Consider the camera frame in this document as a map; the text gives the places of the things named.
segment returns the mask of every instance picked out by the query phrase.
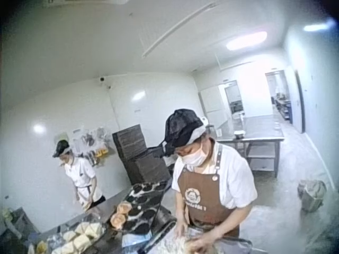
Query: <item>brown apron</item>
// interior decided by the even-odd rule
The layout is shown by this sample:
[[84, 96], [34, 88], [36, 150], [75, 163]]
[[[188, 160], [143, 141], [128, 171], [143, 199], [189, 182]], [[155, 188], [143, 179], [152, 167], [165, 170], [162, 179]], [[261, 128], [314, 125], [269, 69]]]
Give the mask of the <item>brown apron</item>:
[[[211, 230], [221, 224], [234, 209], [224, 207], [220, 202], [219, 175], [222, 146], [219, 146], [215, 174], [198, 174], [184, 166], [178, 184], [189, 211], [190, 224]], [[239, 237], [239, 225], [224, 236]]]

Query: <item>shelf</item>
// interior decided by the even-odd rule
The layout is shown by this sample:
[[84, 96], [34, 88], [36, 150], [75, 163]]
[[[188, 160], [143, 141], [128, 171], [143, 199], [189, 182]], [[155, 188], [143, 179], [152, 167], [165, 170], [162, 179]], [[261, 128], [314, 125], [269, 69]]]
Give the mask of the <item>shelf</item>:
[[248, 158], [256, 158], [256, 159], [274, 159], [275, 158], [275, 148], [274, 143], [267, 142], [258, 145], [252, 145], [249, 153], [247, 155]]
[[274, 171], [274, 160], [252, 159], [249, 167], [252, 171]]

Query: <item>black pants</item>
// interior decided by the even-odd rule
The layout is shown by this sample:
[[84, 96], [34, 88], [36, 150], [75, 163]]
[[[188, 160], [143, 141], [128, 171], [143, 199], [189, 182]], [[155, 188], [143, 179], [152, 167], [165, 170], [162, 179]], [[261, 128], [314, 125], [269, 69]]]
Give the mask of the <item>black pants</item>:
[[106, 198], [104, 195], [101, 196], [101, 198], [99, 198], [97, 201], [93, 202], [90, 207], [88, 209], [91, 209], [99, 204], [101, 204], [102, 202], [105, 202], [106, 201]]

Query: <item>air vent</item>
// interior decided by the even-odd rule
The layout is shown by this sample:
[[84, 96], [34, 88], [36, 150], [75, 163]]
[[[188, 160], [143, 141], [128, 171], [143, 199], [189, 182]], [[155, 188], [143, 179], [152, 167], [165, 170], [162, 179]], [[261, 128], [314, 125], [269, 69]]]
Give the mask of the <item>air vent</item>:
[[44, 0], [45, 7], [53, 7], [66, 4], [126, 4], [130, 0]]

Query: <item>apron logo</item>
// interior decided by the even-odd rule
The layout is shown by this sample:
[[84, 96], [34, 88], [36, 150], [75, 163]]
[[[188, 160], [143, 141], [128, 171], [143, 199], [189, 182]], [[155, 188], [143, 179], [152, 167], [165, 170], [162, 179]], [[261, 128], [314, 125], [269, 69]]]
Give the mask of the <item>apron logo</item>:
[[185, 191], [185, 198], [193, 204], [199, 204], [201, 199], [200, 192], [197, 189], [189, 188]]

